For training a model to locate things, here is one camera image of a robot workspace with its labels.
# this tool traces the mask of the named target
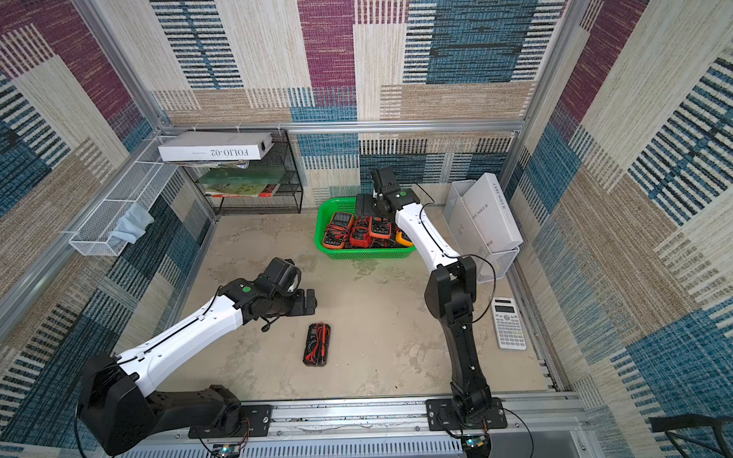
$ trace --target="green book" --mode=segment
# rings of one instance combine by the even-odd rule
[[[285,175],[284,166],[250,166],[247,169],[211,169],[199,183],[203,185],[244,185],[279,183]]]
[[[207,185],[206,195],[211,197],[259,196],[267,185]]]

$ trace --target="white wire organizer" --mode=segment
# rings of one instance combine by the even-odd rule
[[[69,244],[84,256],[119,256],[128,242],[110,243],[117,220],[134,204],[149,210],[178,166],[164,163],[152,140],[119,182],[79,226]]]
[[[479,228],[476,227],[463,202],[463,194],[475,182],[476,180],[463,180],[451,183],[443,217],[448,224],[453,239],[458,244],[459,252],[461,254],[477,254],[485,258],[496,269],[496,279],[498,280],[507,274],[509,267],[512,266],[514,259],[519,254],[519,247],[496,253],[489,250],[486,239],[481,235]],[[476,262],[476,282],[486,283],[492,281],[494,275],[491,272],[491,267],[480,259],[474,258],[474,261]]]

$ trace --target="orange multimeter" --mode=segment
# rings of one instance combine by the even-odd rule
[[[392,236],[392,222],[385,218],[369,218],[369,235],[377,239],[389,239]]]
[[[412,246],[415,245],[412,243],[412,240],[408,237],[407,234],[405,234],[402,229],[399,227],[397,228],[397,234],[394,236],[394,241],[399,243],[402,246]]]
[[[325,234],[321,242],[324,247],[331,250],[344,248],[349,239],[351,226],[354,224],[354,215],[345,212],[336,212],[331,217],[331,222],[325,227]]]

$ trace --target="book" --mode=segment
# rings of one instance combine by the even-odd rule
[[[259,193],[259,196],[260,197],[272,197],[275,195],[278,189],[280,189],[280,183],[277,183],[275,185],[267,185],[265,186],[265,189],[263,189],[262,192]]]
[[[180,167],[208,167],[209,169],[246,169],[249,160],[174,160],[167,162]]]
[[[257,197],[265,189],[265,186],[258,184],[207,185],[206,195],[209,197]]]

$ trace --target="yellow multimeter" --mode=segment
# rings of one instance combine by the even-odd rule
[[[412,240],[408,237],[407,234],[405,234],[402,229],[399,227],[397,228],[397,234],[394,236],[394,241],[399,243],[402,246],[412,246],[415,245],[412,243]]]

